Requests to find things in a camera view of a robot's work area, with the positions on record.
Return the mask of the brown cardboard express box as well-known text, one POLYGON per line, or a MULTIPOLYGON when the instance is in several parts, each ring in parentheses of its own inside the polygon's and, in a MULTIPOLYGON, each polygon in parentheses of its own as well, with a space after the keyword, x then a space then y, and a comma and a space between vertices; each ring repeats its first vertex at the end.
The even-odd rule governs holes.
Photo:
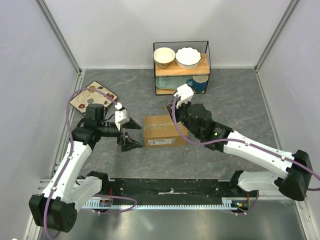
POLYGON ((145 116, 143 138, 147 148, 183 146, 187 143, 177 131, 170 115, 145 116))

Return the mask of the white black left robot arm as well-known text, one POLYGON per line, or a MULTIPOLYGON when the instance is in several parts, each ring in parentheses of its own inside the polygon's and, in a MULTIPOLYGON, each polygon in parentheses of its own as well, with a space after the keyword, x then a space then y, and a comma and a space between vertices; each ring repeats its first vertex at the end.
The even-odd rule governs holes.
POLYGON ((74 130, 60 166, 41 194, 33 195, 29 208, 35 224, 46 229, 68 233, 78 212, 94 195, 104 197, 110 192, 106 173, 91 171, 84 181, 74 187, 79 172, 102 137, 116 138, 121 151, 141 148, 142 144, 129 137, 124 129, 139 130, 129 111, 116 104, 114 121, 105 120, 103 104, 91 103, 74 130))

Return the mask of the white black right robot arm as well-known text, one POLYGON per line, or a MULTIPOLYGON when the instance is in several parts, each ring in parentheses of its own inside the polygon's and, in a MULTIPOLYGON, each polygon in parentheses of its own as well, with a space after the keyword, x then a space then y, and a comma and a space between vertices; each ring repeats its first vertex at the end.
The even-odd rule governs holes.
POLYGON ((292 153, 251 140, 212 119, 202 104, 173 102, 166 105, 175 125, 181 123, 198 141, 196 145, 234 155, 265 169, 260 172, 237 170, 230 179, 229 191, 235 197, 251 191, 278 190, 295 201, 304 201, 312 178, 309 155, 303 150, 292 153))

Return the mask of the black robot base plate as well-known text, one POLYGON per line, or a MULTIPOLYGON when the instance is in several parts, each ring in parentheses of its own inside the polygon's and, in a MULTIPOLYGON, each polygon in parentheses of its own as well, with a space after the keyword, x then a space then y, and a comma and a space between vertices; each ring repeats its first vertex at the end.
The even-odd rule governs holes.
POLYGON ((254 198, 229 181, 217 179, 114 178, 102 185, 101 195, 133 198, 139 204, 220 204, 222 198, 254 198))

